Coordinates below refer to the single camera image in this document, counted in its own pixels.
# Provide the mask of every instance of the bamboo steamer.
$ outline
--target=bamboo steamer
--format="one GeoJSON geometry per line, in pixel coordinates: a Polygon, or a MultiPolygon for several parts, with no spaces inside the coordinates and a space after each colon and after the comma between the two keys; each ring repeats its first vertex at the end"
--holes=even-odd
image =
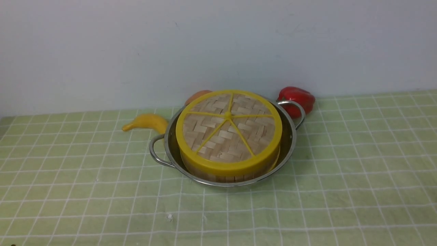
{"type": "Polygon", "coordinates": [[[188,171],[205,180],[234,183],[275,167],[282,122],[275,107],[247,91],[207,93],[188,104],[176,139],[188,171]]]}

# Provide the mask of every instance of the pan handle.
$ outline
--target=pan handle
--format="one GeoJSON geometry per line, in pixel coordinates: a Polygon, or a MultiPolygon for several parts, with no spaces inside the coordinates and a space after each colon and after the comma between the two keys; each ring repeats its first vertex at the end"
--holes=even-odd
{"type": "Polygon", "coordinates": [[[152,140],[150,141],[149,144],[149,151],[150,151],[150,155],[152,156],[152,158],[159,164],[166,166],[166,167],[172,167],[172,168],[176,168],[171,162],[167,162],[164,161],[163,159],[159,158],[159,156],[155,153],[155,149],[153,148],[153,146],[155,145],[155,143],[164,138],[164,134],[158,135],[154,138],[152,138],[152,140]]]}
{"type": "Polygon", "coordinates": [[[276,103],[278,105],[293,104],[294,106],[299,108],[299,110],[301,111],[301,119],[300,119],[299,123],[296,125],[296,130],[299,129],[299,127],[302,125],[302,123],[304,122],[305,117],[306,117],[305,110],[302,108],[302,106],[295,101],[289,101],[289,100],[279,101],[276,103]]]}

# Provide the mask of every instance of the green tablecloth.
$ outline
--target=green tablecloth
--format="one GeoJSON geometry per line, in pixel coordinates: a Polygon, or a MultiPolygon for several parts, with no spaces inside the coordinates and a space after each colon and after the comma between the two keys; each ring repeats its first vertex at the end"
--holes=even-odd
{"type": "Polygon", "coordinates": [[[319,98],[289,163],[231,189],[155,163],[151,130],[121,131],[176,111],[3,118],[0,245],[436,245],[437,91],[319,98]]]}

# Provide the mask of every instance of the red bell pepper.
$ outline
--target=red bell pepper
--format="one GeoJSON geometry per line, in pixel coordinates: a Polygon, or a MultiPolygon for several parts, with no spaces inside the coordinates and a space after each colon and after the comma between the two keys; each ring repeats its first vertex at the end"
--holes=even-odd
{"type": "MultiPolygon", "coordinates": [[[[306,90],[301,88],[288,86],[281,90],[279,93],[278,101],[295,101],[302,106],[305,110],[305,114],[308,115],[316,102],[316,98],[306,90]]],[[[298,107],[294,105],[282,105],[285,111],[290,115],[292,119],[297,119],[301,117],[301,112],[298,107]]]]}

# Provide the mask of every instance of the yellow banana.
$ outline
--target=yellow banana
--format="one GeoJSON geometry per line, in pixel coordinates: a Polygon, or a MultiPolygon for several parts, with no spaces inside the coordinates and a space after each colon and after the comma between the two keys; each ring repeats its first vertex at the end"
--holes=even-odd
{"type": "Polygon", "coordinates": [[[140,114],[131,123],[124,125],[122,130],[126,132],[134,128],[151,128],[164,134],[167,125],[167,120],[157,114],[140,114]]]}

